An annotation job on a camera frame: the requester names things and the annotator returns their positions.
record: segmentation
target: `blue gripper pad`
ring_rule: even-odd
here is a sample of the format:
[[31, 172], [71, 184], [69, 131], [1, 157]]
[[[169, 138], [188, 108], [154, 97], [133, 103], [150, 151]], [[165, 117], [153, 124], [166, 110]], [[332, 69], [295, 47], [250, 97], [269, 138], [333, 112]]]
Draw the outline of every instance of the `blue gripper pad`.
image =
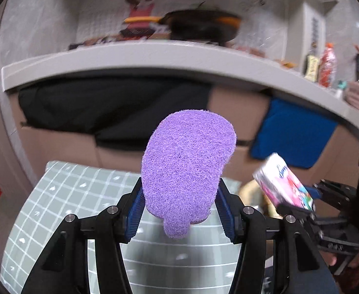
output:
[[220, 184], [219, 188], [217, 189], [215, 204], [217, 212], [219, 213], [220, 221], [223, 226], [224, 234], [230, 239], [231, 242], [234, 242], [234, 216], [232, 215], [230, 207], [228, 206], [226, 198], [222, 192], [222, 189], [220, 188]]
[[322, 194], [318, 191], [318, 189], [314, 187], [305, 186], [307, 192], [310, 194], [311, 198], [315, 199], [321, 199]]
[[141, 216], [143, 215], [145, 207], [145, 197], [143, 188], [140, 188], [130, 210], [127, 218], [127, 229], [125, 231], [125, 238], [128, 242], [136, 235]]

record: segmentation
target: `white grid line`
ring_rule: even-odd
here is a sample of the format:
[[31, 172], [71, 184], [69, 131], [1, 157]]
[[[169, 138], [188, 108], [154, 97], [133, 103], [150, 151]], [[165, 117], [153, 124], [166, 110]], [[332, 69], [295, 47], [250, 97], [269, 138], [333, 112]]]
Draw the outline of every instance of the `white grid line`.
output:
[[[58, 164], [58, 161], [55, 162], [55, 163], [49, 168], [49, 170], [51, 170], [51, 169], [52, 169], [55, 165], [57, 165], [57, 164]], [[42, 196], [43, 196], [43, 193], [41, 193], [41, 195], [38, 197], [38, 199], [37, 199], [37, 201], [35, 202], [35, 204], [37, 204], [37, 203], [41, 200], [41, 197], [42, 197]], [[34, 206], [31, 208], [29, 214], [32, 213], [33, 209], [34, 209]], [[24, 219], [24, 222], [23, 222], [23, 224], [22, 224], [22, 227], [23, 227], [24, 224], [26, 223], [27, 218], [28, 218], [28, 217], [26, 217], [26, 218]], [[20, 236], [20, 231], [19, 231], [18, 235], [16, 236], [16, 240], [19, 238], [19, 236]], [[12, 253], [12, 250], [14, 249], [15, 244], [16, 244], [16, 243], [13, 243], [13, 245], [12, 245], [12, 247], [11, 247], [11, 250], [10, 250], [10, 253]], [[8, 262], [9, 262], [9, 257], [7, 258], [7, 261], [6, 261], [5, 266], [8, 265]]]
[[[21, 288], [23, 288], [23, 286], [20, 285], [20, 283], [15, 279], [15, 277], [13, 277], [10, 272], [8, 272], [8, 271], [5, 270], [5, 266], [1, 265], [1, 267], [4, 268], [5, 273], [7, 273], [7, 274], [14, 280], [15, 284], [17, 284], [17, 285], [19, 285]], [[9, 282], [7, 282], [7, 283], [8, 283], [8, 284], [10, 285], [10, 287], [17, 293], [17, 291], [14, 289], [14, 287], [12, 287]]]
[[93, 184], [94, 184], [94, 182], [95, 182], [96, 177], [97, 177], [98, 174], [99, 174], [99, 171], [101, 171], [101, 170], [102, 170], [102, 168], [99, 168], [99, 169], [95, 172], [94, 178], [92, 178], [92, 180], [90, 181], [90, 184], [88, 185], [87, 190], [84, 192], [83, 197], [81, 198], [81, 200], [80, 200], [78, 206], [76, 207], [76, 213], [80, 210], [81, 205], [83, 204], [84, 200], [86, 199], [88, 193], [89, 193], [90, 190], [91, 190], [91, 187], [93, 186]]
[[[219, 240], [219, 232], [217, 231], [217, 229], [211, 229], [210, 233], [211, 233], [212, 239]], [[223, 260], [222, 248], [221, 247], [213, 247], [212, 252], [213, 252], [213, 257], [215, 257], [218, 260], [219, 259]], [[215, 282], [217, 284], [223, 284], [224, 283], [223, 267], [220, 266], [220, 267], [215, 268], [214, 272], [215, 272], [215, 278], [214, 278]]]
[[[10, 257], [10, 260], [11, 260], [13, 263], [15, 263], [16, 265], [18, 265], [18, 264], [14, 261], [14, 259], [11, 258], [11, 256], [10, 256], [8, 253], [5, 252], [5, 254]], [[24, 271], [24, 269], [22, 269], [22, 268], [20, 268], [20, 269], [21, 269], [22, 272], [24, 272], [26, 275], [29, 275], [29, 273], [27, 273], [26, 271]]]
[[[28, 214], [25, 213], [25, 212], [23, 212], [23, 211], [20, 211], [20, 213], [23, 214], [23, 215], [25, 215], [25, 216], [28, 216]], [[45, 227], [43, 224], [38, 223], [38, 221], [37, 221], [37, 220], [34, 220], [32, 217], [29, 217], [29, 218], [30, 218], [30, 220], [34, 221], [35, 224], [37, 224], [37, 225], [39, 225], [40, 227], [42, 227], [43, 229], [45, 229], [47, 232], [53, 232], [53, 231], [50, 230], [48, 227]], [[23, 233], [25, 233], [24, 230], [23, 230], [21, 227], [19, 227], [16, 223], [14, 223], [14, 226], [16, 226], [17, 228], [19, 228], [20, 230], [22, 230]]]
[[[36, 261], [36, 259], [32, 258], [24, 249], [22, 249], [19, 245], [17, 245], [14, 240], [12, 240], [12, 239], [9, 239], [9, 240], [10, 240], [18, 249], [20, 249], [23, 253], [25, 253], [27, 257], [29, 257], [30, 259], [32, 259], [34, 262]], [[41, 245], [40, 243], [38, 243], [38, 241], [36, 241], [36, 243], [37, 243], [38, 245], [40, 245], [40, 246], [42, 247], [42, 249], [44, 248], [44, 246]]]
[[[50, 194], [49, 192], [46, 192], [46, 191], [41, 190], [41, 189], [39, 189], [39, 188], [36, 188], [36, 190], [42, 191], [44, 194], [46, 194], [46, 195], [52, 197], [54, 200], [58, 200], [58, 201], [61, 201], [61, 202], [64, 202], [64, 201], [65, 201], [64, 199], [61, 199], [61, 198], [56, 197], [56, 196], [53, 196], [53, 195]], [[75, 208], [77, 208], [77, 207], [79, 206], [77, 203], [73, 203], [73, 202], [69, 202], [69, 201], [67, 202], [67, 205], [74, 206]], [[87, 207], [83, 207], [83, 206], [80, 206], [79, 209], [83, 209], [83, 210], [87, 210], [87, 211], [92, 211], [92, 209], [87, 208]]]
[[216, 244], [173, 244], [173, 243], [161, 243], [161, 242], [151, 242], [145, 240], [139, 240], [132, 238], [132, 241], [153, 244], [153, 245], [169, 245], [169, 246], [189, 246], [189, 247], [205, 247], [205, 246], [222, 246], [222, 245], [232, 245], [232, 243], [216, 243]]
[[[87, 171], [88, 168], [89, 168], [89, 167], [84, 168], [81, 174], [83, 175], [83, 174]], [[80, 179], [81, 179], [81, 177], [75, 182], [75, 185], [74, 185], [75, 187], [79, 184]], [[51, 213], [56, 216], [56, 219], [55, 219], [54, 223], [53, 223], [52, 226], [51, 226], [51, 230], [53, 230], [53, 229], [57, 226], [57, 221], [58, 221], [58, 220], [62, 221], [62, 220], [64, 219], [64, 218], [61, 216], [61, 213], [64, 211], [65, 206], [68, 204], [69, 198], [70, 198], [70, 196], [72, 195], [72, 193], [73, 193], [73, 190], [71, 190], [71, 191], [69, 192], [69, 194], [68, 194], [66, 200], [63, 200], [63, 204], [62, 204], [62, 206], [61, 206], [61, 208], [60, 208], [58, 214], [56, 214], [56, 213], [54, 213], [54, 212], [51, 211]]]
[[[59, 173], [62, 173], [62, 174], [68, 174], [66, 171], [59, 171]], [[126, 172], [125, 173], [125, 175], [126, 174], [128, 174], [128, 176], [137, 176], [137, 178], [139, 178], [139, 174], [137, 174], [137, 173], [134, 173], [134, 172]], [[84, 180], [91, 180], [91, 177], [84, 177], [84, 176], [80, 176], [80, 175], [77, 175], [77, 174], [74, 174], [74, 173], [72, 173], [71, 175], [70, 175], [70, 177], [74, 177], [74, 178], [81, 178], [81, 179], [84, 179]], [[106, 183], [106, 181], [103, 181], [103, 180], [99, 180], [99, 179], [96, 179], [95, 180], [95, 182], [98, 182], [99, 184], [105, 184]], [[117, 183], [109, 183], [109, 186], [117, 186], [117, 185], [119, 185], [119, 184], [117, 184]]]
[[234, 265], [234, 264], [238, 263], [238, 262], [233, 262], [233, 263], [214, 264], [214, 265], [166, 265], [166, 264], [155, 264], [155, 263], [140, 262], [140, 261], [134, 261], [134, 260], [129, 260], [129, 259], [123, 259], [123, 260], [126, 261], [126, 262], [139, 263], [139, 264], [144, 264], [144, 265], [151, 265], [151, 266], [154, 266], [154, 267], [223, 267], [223, 266]]
[[[73, 168], [70, 170], [69, 173], [71, 173], [76, 167], [77, 167], [77, 165], [74, 165]], [[47, 204], [47, 206], [46, 206], [46, 208], [44, 209], [42, 215], [41, 215], [40, 218], [38, 219], [38, 223], [41, 222], [41, 219], [42, 219], [43, 216], [45, 215], [47, 208], [49, 208], [50, 204], [53, 202], [53, 200], [54, 200], [56, 194], [59, 192], [59, 190], [60, 190], [60, 189], [57, 189], [57, 190], [56, 190], [56, 193], [54, 194], [54, 196], [51, 198], [51, 200], [50, 200], [49, 203]], [[37, 230], [37, 228], [38, 228], [38, 225], [36, 225], [36, 226], [34, 227], [34, 230], [33, 230], [33, 232], [31, 233], [31, 235], [34, 235], [34, 233], [35, 233], [35, 231]], [[26, 252], [28, 251], [28, 248], [29, 248], [30, 244], [31, 244], [31, 239], [29, 239], [29, 241], [27, 242]], [[20, 271], [21, 268], [22, 268], [22, 264], [23, 264], [23, 261], [24, 261], [26, 252], [24, 252], [24, 254], [23, 254], [23, 256], [22, 256], [22, 259], [20, 260], [20, 266], [18, 267], [18, 270], [17, 270], [17, 272], [16, 272], [16, 277], [15, 277], [16, 279], [18, 278], [19, 271]]]
[[161, 290], [209, 290], [209, 289], [219, 289], [222, 287], [229, 287], [231, 284], [227, 285], [217, 285], [217, 286], [209, 286], [209, 287], [160, 287], [160, 286], [152, 286], [152, 285], [143, 285], [143, 284], [137, 284], [129, 282], [130, 285], [137, 285], [141, 287], [149, 287], [152, 289], [161, 289]]
[[[72, 190], [72, 191], [80, 192], [80, 193], [85, 192], [85, 190], [83, 190], [83, 189], [78, 189], [78, 188], [75, 188], [74, 186], [73, 187], [69, 186], [68, 184], [62, 184], [62, 187], [67, 188], [67, 189]], [[95, 193], [95, 192], [89, 192], [89, 195], [94, 196], [94, 197], [100, 197], [101, 196], [101, 194], [98, 194], [98, 193]], [[110, 197], [110, 196], [105, 196], [105, 198], [107, 198], [107, 199], [116, 199], [116, 198]]]
[[[53, 164], [53, 165], [49, 168], [49, 170], [52, 169], [57, 163], [58, 163], [58, 162], [56, 162], [55, 164]], [[77, 207], [77, 210], [83, 209], [83, 210], [86, 210], [86, 211], [93, 212], [93, 214], [95, 214], [95, 212], [97, 212], [97, 210], [98, 210], [98, 208], [99, 208], [99, 205], [100, 205], [100, 203], [102, 202], [103, 199], [105, 199], [105, 200], [107, 200], [107, 199], [112, 199], [113, 201], [118, 201], [118, 200], [119, 200], [119, 198], [113, 198], [113, 197], [105, 196], [105, 193], [106, 193], [106, 191], [107, 191], [107, 189], [108, 189], [109, 186], [114, 186], [114, 187], [116, 187], [116, 188], [120, 188], [119, 191], [118, 191], [118, 192], [119, 192], [118, 195], [121, 195], [121, 194], [123, 193], [124, 189], [126, 189], [126, 188], [133, 188], [133, 187], [134, 187], [134, 185], [131, 186], [131, 185], [126, 184], [126, 181], [127, 181], [127, 178], [128, 178], [128, 177], [133, 177], [133, 175], [136, 176], [137, 179], [140, 177], [139, 174], [135, 174], [135, 173], [131, 173], [131, 172], [124, 173], [124, 172], [122, 172], [122, 171], [120, 171], [120, 172], [118, 172], [118, 171], [111, 171], [111, 172], [108, 172], [108, 173], [107, 173], [107, 180], [106, 180], [106, 181], [103, 181], [103, 180], [98, 180], [98, 179], [97, 179], [97, 176], [99, 175], [100, 171], [101, 171], [101, 170], [104, 170], [104, 169], [97, 169], [96, 172], [95, 172], [94, 178], [91, 179], [91, 177], [88, 178], [88, 177], [85, 177], [85, 176], [84, 176], [84, 173], [86, 172], [87, 168], [84, 168], [84, 170], [83, 170], [83, 172], [82, 172], [81, 175], [75, 175], [74, 173], [72, 173], [72, 171], [75, 169], [75, 167], [73, 167], [72, 170], [71, 170], [69, 173], [67, 173], [67, 172], [65, 172], [65, 171], [61, 171], [61, 169], [60, 169], [60, 170], [54, 169], [55, 171], [57, 171], [57, 173], [56, 173], [56, 175], [53, 177], [53, 179], [48, 180], [47, 178], [45, 178], [45, 180], [43, 180], [44, 178], [42, 178], [42, 179], [40, 180], [40, 182], [43, 182], [43, 181], [48, 182], [48, 181], [49, 181], [49, 184], [46, 186], [45, 189], [36, 188], [37, 191], [39, 191], [39, 192], [41, 193], [40, 196], [39, 196], [39, 198], [38, 198], [38, 200], [37, 200], [37, 202], [34, 202], [34, 201], [32, 201], [32, 200], [29, 200], [29, 199], [27, 200], [27, 201], [29, 201], [30, 203], [33, 204], [33, 208], [29, 211], [29, 214], [27, 214], [27, 213], [21, 211], [21, 213], [26, 216], [26, 218], [24, 219], [24, 222], [23, 222], [23, 224], [22, 224], [22, 227], [23, 227], [23, 226], [25, 225], [25, 223], [27, 222], [27, 218], [30, 218], [31, 220], [33, 220], [33, 222], [34, 222], [36, 225], [39, 225], [39, 226], [41, 226], [43, 229], [45, 229], [46, 231], [48, 231], [49, 233], [52, 233], [52, 232], [53, 232], [53, 228], [55, 227], [55, 225], [56, 225], [56, 223], [57, 223], [57, 220], [62, 220], [62, 219], [63, 219], [63, 216], [61, 216], [61, 213], [62, 213], [63, 209], [64, 209], [67, 205]], [[62, 184], [61, 184], [61, 182], [55, 181], [55, 178], [57, 177], [57, 174], [58, 174], [58, 173], [64, 173], [64, 174], [67, 175], [67, 177], [65, 178], [65, 180], [63, 181]], [[112, 183], [112, 182], [111, 182], [111, 178], [112, 178], [114, 175], [117, 175], [117, 173], [118, 173], [118, 175], [121, 175], [121, 176], [123, 175], [123, 176], [124, 176], [124, 178], [123, 178], [123, 180], [122, 180], [122, 182], [121, 182], [120, 184], [118, 184], [118, 183]], [[74, 187], [71, 187], [71, 186], [65, 184], [65, 181], [66, 181], [67, 178], [69, 178], [69, 177], [76, 177], [76, 178], [78, 178], [78, 180], [77, 180], [76, 184], [74, 185]], [[81, 189], [78, 189], [78, 188], [77, 188], [78, 183], [80, 182], [81, 179], [85, 179], [85, 180], [90, 181], [90, 184], [89, 184], [89, 187], [88, 187], [87, 191], [84, 191], [84, 190], [81, 190]], [[93, 183], [94, 183], [94, 182], [104, 183], [104, 187], [103, 187], [102, 192], [101, 192], [100, 194], [93, 193], [93, 192], [90, 191], [90, 190], [92, 189], [92, 187], [93, 187]], [[57, 189], [56, 193], [51, 194], [51, 193], [48, 191], [48, 187], [50, 186], [50, 184], [56, 184], [56, 185], [58, 185], [58, 186], [59, 186], [59, 189], [60, 189], [60, 188], [63, 188], [63, 187], [64, 187], [64, 188], [67, 188], [67, 189], [70, 189], [70, 192], [69, 192], [69, 194], [68, 194], [66, 200], [63, 200], [62, 198], [57, 197], [57, 192], [58, 192], [59, 189]], [[80, 193], [84, 193], [84, 195], [83, 195], [83, 197], [82, 197], [82, 199], [81, 199], [81, 201], [80, 201], [79, 204], [75, 204], [75, 203], [69, 202], [69, 198], [71, 197], [73, 191], [80, 192]], [[51, 200], [50, 200], [49, 204], [47, 205], [47, 207], [43, 207], [43, 206], [41, 206], [41, 205], [38, 204], [38, 201], [39, 201], [39, 200], [42, 198], [42, 196], [45, 195], [45, 194], [47, 194], [49, 197], [51, 197]], [[87, 196], [95, 196], [95, 197], [98, 197], [98, 198], [99, 198], [98, 201], [96, 202], [95, 206], [94, 206], [94, 209], [91, 209], [91, 208], [83, 207], [83, 206], [82, 206], [82, 204], [83, 204], [84, 200], [87, 198]], [[62, 206], [61, 206], [61, 209], [59, 210], [59, 214], [56, 214], [55, 212], [53, 212], [53, 211], [51, 211], [51, 210], [48, 209], [49, 205], [53, 202], [54, 199], [59, 200], [60, 202], [63, 203]], [[36, 221], [36, 220], [34, 219], [34, 217], [31, 216], [31, 213], [33, 212], [34, 206], [37, 206], [37, 207], [39, 207], [39, 208], [45, 210], [45, 211], [42, 213], [42, 216], [40, 217], [40, 219], [39, 219], [38, 221]], [[43, 217], [43, 215], [44, 215], [46, 212], [48, 212], [48, 213], [50, 213], [50, 214], [52, 214], [52, 215], [54, 215], [54, 216], [56, 217], [55, 223], [53, 223], [51, 229], [48, 229], [46, 226], [44, 226], [44, 225], [42, 225], [42, 224], [40, 223], [41, 218]], [[159, 223], [159, 222], [149, 222], [149, 221], [144, 221], [144, 220], [141, 220], [140, 223], [150, 224], [150, 225], [160, 225], [160, 226], [162, 225], [162, 223]], [[16, 228], [19, 229], [18, 236], [16, 237], [16, 241], [17, 241], [17, 239], [19, 238], [19, 235], [20, 235], [20, 231], [23, 231], [23, 229], [22, 229], [21, 227], [19, 227], [18, 225], [16, 225], [16, 224], [14, 224], [14, 225], [15, 225]], [[192, 227], [215, 228], [215, 227], [221, 227], [221, 225], [192, 225]], [[23, 233], [29, 238], [29, 242], [28, 242], [28, 244], [27, 244], [26, 251], [24, 251], [22, 248], [20, 248], [20, 247], [16, 244], [16, 242], [15, 242], [14, 240], [12, 240], [12, 239], [9, 238], [9, 240], [12, 242], [12, 248], [11, 248], [11, 250], [14, 248], [14, 246], [16, 246], [17, 248], [19, 248], [19, 249], [23, 252], [23, 257], [22, 257], [20, 266], [18, 267], [18, 270], [17, 270], [17, 273], [16, 273], [16, 277], [18, 276], [18, 273], [20, 272], [20, 270], [22, 270], [22, 272], [24, 272], [25, 274], [28, 275], [28, 273], [26, 273], [26, 271], [25, 271], [24, 269], [22, 269], [22, 267], [21, 267], [25, 256], [29, 257], [29, 258], [30, 258], [31, 260], [33, 260], [34, 262], [36, 261], [36, 259], [33, 259], [33, 258], [27, 253], [27, 250], [28, 250], [28, 248], [29, 248], [29, 245], [31, 244], [31, 240], [33, 240], [36, 244], [38, 244], [38, 245], [41, 246], [42, 248], [44, 247], [44, 245], [40, 244], [40, 242], [38, 242], [37, 240], [35, 240], [31, 235], [27, 234], [25, 231], [23, 231]], [[220, 246], [220, 245], [230, 245], [230, 244], [232, 244], [232, 243], [208, 244], [208, 245], [170, 244], [170, 243], [149, 242], [149, 241], [139, 240], [139, 239], [136, 239], [136, 238], [133, 238], [133, 241], [135, 241], [135, 242], [141, 242], [141, 243], [148, 243], [148, 244], [156, 244], [156, 245], [168, 245], [168, 246], [172, 245], [172, 246], [201, 246], [201, 247], [203, 247], [203, 246]], [[95, 252], [94, 249], [92, 249], [92, 248], [90, 248], [90, 247], [88, 247], [88, 250], [93, 251], [93, 253]], [[11, 260], [13, 263], [16, 264], [16, 262], [10, 257], [10, 255], [9, 255], [8, 253], [6, 253], [5, 251], [4, 251], [4, 253], [5, 253], [5, 255], [7, 256], [7, 263], [9, 262], [9, 260]], [[226, 266], [226, 265], [235, 265], [235, 264], [237, 264], [237, 262], [233, 262], [233, 263], [225, 263], [225, 264], [217, 264], [217, 265], [205, 265], [205, 266], [194, 266], [194, 265], [191, 265], [191, 266], [186, 266], [186, 265], [185, 265], [185, 266], [179, 266], [179, 265], [159, 265], [159, 264], [154, 264], [154, 263], [146, 263], [146, 262], [134, 261], [134, 260], [125, 259], [125, 258], [124, 258], [123, 260], [124, 260], [124, 261], [127, 261], [127, 262], [139, 263], [139, 264], [151, 265], [151, 266], [184, 267], [184, 268], [188, 268], [188, 267], [197, 267], [197, 268], [203, 268], [203, 267], [205, 267], [205, 268], [206, 268], [206, 267], [221, 267], [221, 266]], [[18, 281], [16, 280], [16, 278], [14, 278], [8, 271], [6, 271], [6, 267], [5, 267], [5, 266], [2, 265], [2, 268], [3, 268], [4, 271], [5, 271], [8, 275], [10, 275], [10, 277], [14, 280], [14, 286], [15, 286], [15, 287], [16, 287], [16, 284], [17, 284], [19, 287], [22, 287], [22, 286], [20, 285], [20, 283], [18, 283]], [[89, 270], [89, 272], [92, 274], [92, 275], [90, 275], [90, 282], [91, 282], [91, 285], [93, 285], [93, 284], [96, 283], [96, 277], [94, 277], [94, 276], [96, 276], [96, 272], [91, 271], [91, 270]], [[171, 288], [171, 287], [167, 287], [167, 288], [166, 288], [166, 287], [153, 287], [153, 286], [149, 286], [149, 285], [142, 285], [142, 284], [135, 284], [135, 283], [131, 283], [131, 284], [132, 284], [132, 285], [136, 285], [136, 286], [151, 287], [151, 288], [157, 288], [157, 289], [176, 289], [176, 288]], [[212, 289], [212, 288], [219, 288], [219, 287], [225, 287], [225, 286], [229, 286], [229, 285], [218, 286], [218, 287], [207, 287], [207, 288], [191, 288], [191, 289]]]
[[[5, 272], [5, 273], [7, 273], [14, 281], [16, 281], [15, 278], [14, 278], [12, 275], [10, 275], [10, 273], [8, 273], [8, 271], [6, 271], [6, 269], [4, 268], [3, 265], [1, 265], [1, 267], [4, 269], [4, 272]], [[6, 281], [6, 279], [4, 278], [4, 276], [0, 275], [0, 281], [3, 283], [4, 287], [5, 287], [8, 291], [9, 291], [9, 290], [12, 290], [12, 291], [14, 291], [15, 294], [20, 294], [20, 293], [18, 293], [18, 292], [12, 287], [12, 285], [11, 285], [9, 282]]]
[[[113, 177], [113, 174], [114, 174], [114, 171], [112, 171], [112, 172], [110, 173], [110, 175], [108, 175], [108, 177], [107, 177], [106, 183], [104, 184], [104, 188], [102, 189], [102, 193], [101, 193], [99, 199], [98, 199], [98, 200], [96, 201], [96, 203], [95, 203], [94, 210], [93, 210], [94, 213], [98, 211], [99, 205], [100, 205], [100, 203], [102, 202], [102, 199], [103, 199], [103, 197], [104, 197], [104, 194], [106, 193], [107, 187], [108, 187], [108, 185], [109, 185], [109, 182], [110, 182], [111, 178]], [[92, 282], [91, 282], [91, 284], [90, 284], [90, 289], [93, 289], [93, 288], [94, 288], [95, 283], [96, 283], [96, 279], [97, 279], [97, 278], [93, 278], [93, 279], [92, 279]]]

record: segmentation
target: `red bottle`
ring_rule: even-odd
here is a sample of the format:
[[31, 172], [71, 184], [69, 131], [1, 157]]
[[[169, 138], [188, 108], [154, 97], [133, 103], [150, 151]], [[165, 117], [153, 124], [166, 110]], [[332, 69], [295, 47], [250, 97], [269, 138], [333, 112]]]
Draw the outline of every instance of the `red bottle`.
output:
[[333, 43], [326, 43], [318, 72], [318, 83], [323, 87], [330, 87], [336, 76], [337, 59], [333, 50]]

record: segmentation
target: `purple sponge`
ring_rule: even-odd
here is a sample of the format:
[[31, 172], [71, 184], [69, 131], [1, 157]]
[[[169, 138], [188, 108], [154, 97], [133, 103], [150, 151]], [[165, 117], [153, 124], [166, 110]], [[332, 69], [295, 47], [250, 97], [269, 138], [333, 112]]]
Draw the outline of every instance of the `purple sponge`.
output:
[[167, 116], [153, 132], [141, 163], [147, 210], [169, 237], [186, 236], [204, 221], [237, 136], [223, 117], [205, 110]]

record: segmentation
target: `blue cloth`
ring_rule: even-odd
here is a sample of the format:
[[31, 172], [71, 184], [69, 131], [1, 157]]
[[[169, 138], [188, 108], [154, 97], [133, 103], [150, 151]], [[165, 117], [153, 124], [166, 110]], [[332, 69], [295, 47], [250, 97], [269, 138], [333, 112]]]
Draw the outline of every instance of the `blue cloth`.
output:
[[250, 154], [265, 159], [276, 152], [289, 166], [308, 169], [317, 162], [336, 126], [318, 113], [273, 98]]

